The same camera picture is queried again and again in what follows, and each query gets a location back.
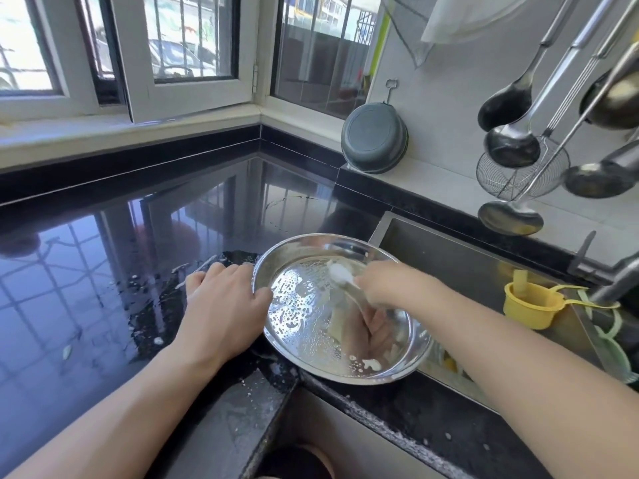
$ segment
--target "hinge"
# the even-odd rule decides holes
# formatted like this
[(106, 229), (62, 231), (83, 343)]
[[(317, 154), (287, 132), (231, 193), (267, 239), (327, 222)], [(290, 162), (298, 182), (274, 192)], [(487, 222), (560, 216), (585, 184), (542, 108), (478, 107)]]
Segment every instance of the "hinge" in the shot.
[(258, 91), (258, 65), (253, 65), (253, 94)]

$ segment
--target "wire mesh strainer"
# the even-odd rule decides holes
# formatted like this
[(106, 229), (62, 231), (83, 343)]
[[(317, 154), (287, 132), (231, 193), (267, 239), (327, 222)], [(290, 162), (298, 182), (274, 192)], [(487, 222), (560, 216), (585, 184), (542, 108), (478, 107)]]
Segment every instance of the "wire mesh strainer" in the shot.
[[(541, 158), (525, 168), (502, 167), (495, 163), (488, 154), (483, 153), (477, 163), (477, 181), (492, 196), (503, 201), (514, 200), (523, 192), (539, 168), (546, 163), (548, 158), (552, 157), (559, 146), (555, 140), (547, 137), (539, 138), (539, 144)], [(561, 184), (561, 175), (568, 168), (570, 168), (570, 156), (563, 149), (532, 186), (529, 197), (538, 198), (552, 192)]]

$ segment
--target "stainless steel bowl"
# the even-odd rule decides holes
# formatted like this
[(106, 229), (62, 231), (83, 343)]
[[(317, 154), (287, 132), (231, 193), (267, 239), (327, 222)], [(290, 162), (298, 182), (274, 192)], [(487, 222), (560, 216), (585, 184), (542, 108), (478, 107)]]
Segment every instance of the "stainless steel bowl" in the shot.
[(403, 310), (376, 313), (355, 289), (329, 278), (333, 261), (358, 275), (374, 260), (398, 262), (334, 234), (301, 235), (269, 249), (255, 266), (253, 291), (273, 290), (264, 334), (276, 350), (309, 373), (354, 385), (387, 383), (415, 370), (432, 346), (428, 331)]

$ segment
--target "black granite countertop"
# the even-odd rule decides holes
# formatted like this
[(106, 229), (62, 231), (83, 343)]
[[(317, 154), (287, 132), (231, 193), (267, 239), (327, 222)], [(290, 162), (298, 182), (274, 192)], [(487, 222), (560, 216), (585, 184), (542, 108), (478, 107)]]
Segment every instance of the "black granite countertop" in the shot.
[[(304, 233), (368, 240), (391, 209), (286, 160), (239, 145), (215, 166), (169, 162), (0, 208), (0, 476), (171, 342), (176, 286), (206, 259), (254, 261)], [(296, 386), (450, 478), (547, 477), (499, 415), (426, 376), (331, 384), (263, 338), (205, 388), (148, 477), (250, 477)]]

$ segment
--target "faucet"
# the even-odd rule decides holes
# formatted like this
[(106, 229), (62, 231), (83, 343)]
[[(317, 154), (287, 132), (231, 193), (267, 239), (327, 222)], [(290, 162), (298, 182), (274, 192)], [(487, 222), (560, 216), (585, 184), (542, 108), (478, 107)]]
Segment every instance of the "faucet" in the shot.
[(622, 258), (612, 267), (586, 258), (588, 247), (595, 238), (592, 231), (583, 241), (576, 257), (568, 266), (568, 273), (596, 285), (587, 292), (589, 300), (599, 306), (611, 306), (629, 290), (639, 285), (639, 251)]

